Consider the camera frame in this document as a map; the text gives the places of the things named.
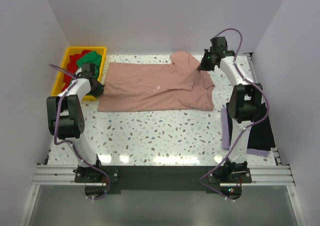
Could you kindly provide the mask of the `pink t shirt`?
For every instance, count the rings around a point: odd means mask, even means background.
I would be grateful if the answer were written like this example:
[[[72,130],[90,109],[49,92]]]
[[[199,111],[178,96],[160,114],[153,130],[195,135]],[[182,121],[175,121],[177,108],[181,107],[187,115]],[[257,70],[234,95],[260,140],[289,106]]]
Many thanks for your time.
[[[165,110],[212,111],[215,85],[192,54],[177,51],[169,64],[111,62],[105,77],[99,112]]]

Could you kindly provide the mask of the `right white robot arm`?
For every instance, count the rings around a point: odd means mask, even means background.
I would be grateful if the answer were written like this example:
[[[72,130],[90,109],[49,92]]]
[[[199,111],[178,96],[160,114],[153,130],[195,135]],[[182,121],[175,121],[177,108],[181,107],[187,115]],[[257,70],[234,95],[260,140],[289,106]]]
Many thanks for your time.
[[[231,147],[222,166],[223,178],[235,182],[247,170],[247,147],[250,127],[257,120],[262,104],[262,86],[255,84],[237,65],[236,53],[228,50],[225,37],[213,37],[198,66],[199,71],[218,67],[233,87],[227,112],[232,119]]]

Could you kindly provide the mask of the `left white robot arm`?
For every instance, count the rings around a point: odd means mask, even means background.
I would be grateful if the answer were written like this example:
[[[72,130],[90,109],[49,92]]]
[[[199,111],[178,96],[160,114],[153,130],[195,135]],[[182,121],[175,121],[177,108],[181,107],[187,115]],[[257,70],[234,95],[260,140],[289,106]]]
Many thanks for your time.
[[[85,137],[85,117],[81,100],[91,94],[95,98],[104,92],[104,85],[96,76],[97,65],[84,63],[77,74],[50,64],[51,68],[71,77],[71,83],[57,96],[46,99],[48,129],[55,145],[67,144],[78,160],[79,173],[86,172],[92,182],[99,182],[104,176],[98,155],[92,150]]]

